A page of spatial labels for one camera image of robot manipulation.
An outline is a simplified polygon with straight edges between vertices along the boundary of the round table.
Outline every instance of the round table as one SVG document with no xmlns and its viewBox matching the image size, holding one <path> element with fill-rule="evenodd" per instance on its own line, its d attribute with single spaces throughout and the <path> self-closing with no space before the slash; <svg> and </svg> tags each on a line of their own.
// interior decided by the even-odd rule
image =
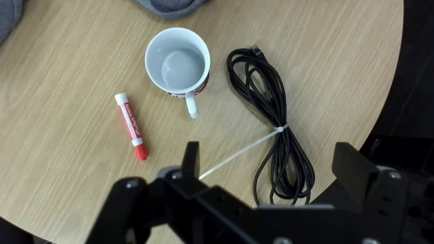
<svg viewBox="0 0 434 244">
<path fill-rule="evenodd" d="M 159 31 L 182 26 L 208 42 L 201 116 L 157 90 L 142 57 Z M 316 171 L 313 198 L 334 181 L 338 141 L 361 148 L 395 75 L 403 29 L 396 0 L 209 2 L 163 21 L 133 2 L 29 2 L 0 48 L 0 216 L 54 243 L 83 243 L 113 183 L 152 182 L 199 141 L 201 171 L 271 129 L 229 87 L 231 50 L 258 45 L 288 94 L 289 126 Z M 151 158 L 134 155 L 114 95 L 130 98 Z M 271 140 L 205 179 L 246 201 Z M 267 193 L 266 177 L 260 179 Z M 159 229 L 151 242 L 172 239 Z"/>
</svg>

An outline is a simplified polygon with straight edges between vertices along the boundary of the gray object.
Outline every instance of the gray object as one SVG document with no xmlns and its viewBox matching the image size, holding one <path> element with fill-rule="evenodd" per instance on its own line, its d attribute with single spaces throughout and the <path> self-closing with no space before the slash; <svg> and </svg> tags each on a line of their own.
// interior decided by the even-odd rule
<svg viewBox="0 0 434 244">
<path fill-rule="evenodd" d="M 22 19 L 23 0 L 0 0 L 0 44 Z"/>
<path fill-rule="evenodd" d="M 208 0 L 137 0 L 142 7 L 164 19 L 179 19 L 199 8 Z"/>
</svg>

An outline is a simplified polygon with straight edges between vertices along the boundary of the white string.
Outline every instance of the white string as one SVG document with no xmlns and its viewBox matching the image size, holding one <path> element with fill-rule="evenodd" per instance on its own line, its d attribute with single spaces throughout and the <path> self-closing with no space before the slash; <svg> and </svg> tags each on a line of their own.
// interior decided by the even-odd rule
<svg viewBox="0 0 434 244">
<path fill-rule="evenodd" d="M 235 158 L 246 153 L 247 151 L 250 151 L 250 149 L 255 148 L 256 145 L 267 141 L 269 139 L 271 139 L 271 137 L 282 133 L 286 128 L 288 128 L 288 125 L 279 126 L 279 128 L 274 128 L 274 132 L 273 132 L 273 133 L 270 133 L 270 134 L 259 139 L 258 141 L 247 145 L 247 147 L 243 148 L 241 151 L 239 151 L 239 152 L 233 153 L 232 156 L 229 156 L 228 159 L 222 160 L 221 163 L 218 163 L 218 164 L 214 166 L 213 168 L 210 168 L 210 170 L 208 170 L 206 172 L 203 172 L 203 174 L 199 177 L 199 179 L 203 179 L 203 178 L 209 177 L 210 174 L 213 174 L 213 172 L 217 171 L 218 168 L 221 168 L 221 167 L 224 167 L 225 164 L 228 164 L 229 162 L 232 162 Z"/>
</svg>

